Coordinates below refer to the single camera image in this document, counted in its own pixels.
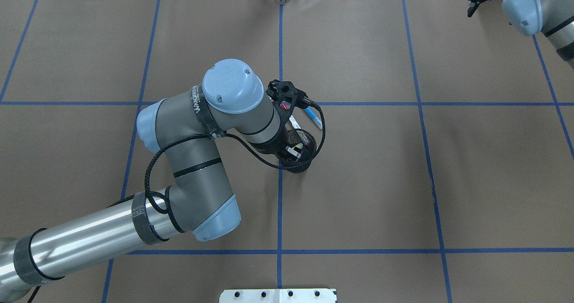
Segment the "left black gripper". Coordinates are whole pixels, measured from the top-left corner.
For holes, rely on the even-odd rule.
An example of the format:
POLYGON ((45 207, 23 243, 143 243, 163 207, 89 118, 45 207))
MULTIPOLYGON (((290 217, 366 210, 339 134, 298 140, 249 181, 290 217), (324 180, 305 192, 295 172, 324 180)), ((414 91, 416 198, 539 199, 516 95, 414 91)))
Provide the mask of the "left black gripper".
POLYGON ((258 144, 258 152, 261 154, 274 155, 279 160, 288 160, 289 152, 287 152, 288 131, 285 125, 279 128, 279 131, 270 140, 258 144))

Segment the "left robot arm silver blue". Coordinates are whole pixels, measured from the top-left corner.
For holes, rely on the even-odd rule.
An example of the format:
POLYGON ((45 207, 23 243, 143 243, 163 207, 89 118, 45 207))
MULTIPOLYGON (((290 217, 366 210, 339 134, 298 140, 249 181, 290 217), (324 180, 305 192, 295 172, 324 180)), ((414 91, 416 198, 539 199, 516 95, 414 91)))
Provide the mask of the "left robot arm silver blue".
POLYGON ((215 140, 250 144, 255 154, 287 162, 289 114, 283 82, 262 80, 245 62, 225 59, 201 84, 162 99, 137 117, 137 133, 154 156, 143 191, 103 210, 39 228, 1 247, 1 301, 111 258, 192 232, 199 241, 236 228, 241 215, 215 140))

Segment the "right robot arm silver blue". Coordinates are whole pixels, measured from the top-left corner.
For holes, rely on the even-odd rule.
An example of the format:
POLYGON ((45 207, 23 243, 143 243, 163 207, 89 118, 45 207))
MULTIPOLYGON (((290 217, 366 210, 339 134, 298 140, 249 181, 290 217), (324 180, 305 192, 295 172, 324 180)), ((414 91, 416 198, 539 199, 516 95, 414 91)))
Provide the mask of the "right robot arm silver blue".
MULTIPOLYGON (((479 5, 490 0, 468 0, 471 17, 479 5)), ((574 0, 502 0, 510 25, 524 36, 536 33, 551 42, 557 55, 570 67, 574 59, 574 0)))

